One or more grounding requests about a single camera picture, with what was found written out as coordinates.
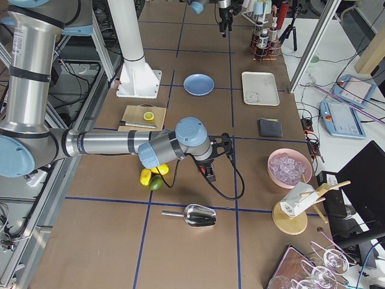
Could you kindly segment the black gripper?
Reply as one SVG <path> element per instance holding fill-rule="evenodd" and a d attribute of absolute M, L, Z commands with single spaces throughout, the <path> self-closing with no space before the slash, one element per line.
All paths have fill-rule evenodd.
<path fill-rule="evenodd" d="M 221 22 L 219 23 L 220 33 L 223 37 L 226 36 L 226 23 L 227 30 L 232 31 L 233 17 L 241 12 L 240 0 L 221 0 L 218 1 L 219 15 Z"/>
<path fill-rule="evenodd" d="M 225 155 L 233 164 L 233 144 L 230 135 L 226 132 L 221 135 L 209 135 L 204 145 L 200 146 L 201 152 L 194 152 L 192 155 L 197 168 L 202 175 L 206 175 L 210 182 L 216 181 L 213 162 L 216 158 Z"/>

